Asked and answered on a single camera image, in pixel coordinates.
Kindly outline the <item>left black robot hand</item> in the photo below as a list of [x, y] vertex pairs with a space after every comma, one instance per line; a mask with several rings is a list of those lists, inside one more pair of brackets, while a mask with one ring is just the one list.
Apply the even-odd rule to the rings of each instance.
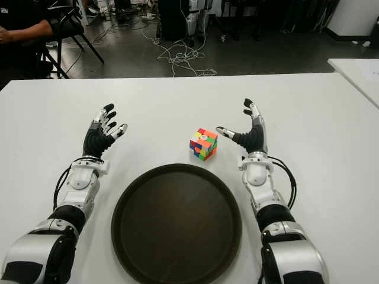
[[92, 156], [98, 159], [117, 139], [127, 131], [127, 124], [120, 124], [111, 120], [116, 116], [114, 104], [102, 107], [91, 121], [83, 141], [83, 156]]

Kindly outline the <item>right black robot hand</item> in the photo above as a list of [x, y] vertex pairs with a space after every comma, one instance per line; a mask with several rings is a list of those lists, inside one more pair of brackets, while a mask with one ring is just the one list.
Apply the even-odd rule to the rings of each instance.
[[250, 116], [252, 121], [252, 128], [249, 132], [237, 133], [222, 126], [216, 127], [216, 131], [243, 147], [248, 154], [253, 152], [267, 154], [268, 148], [264, 118], [252, 100], [245, 98], [243, 105], [245, 107], [243, 110], [244, 114]]

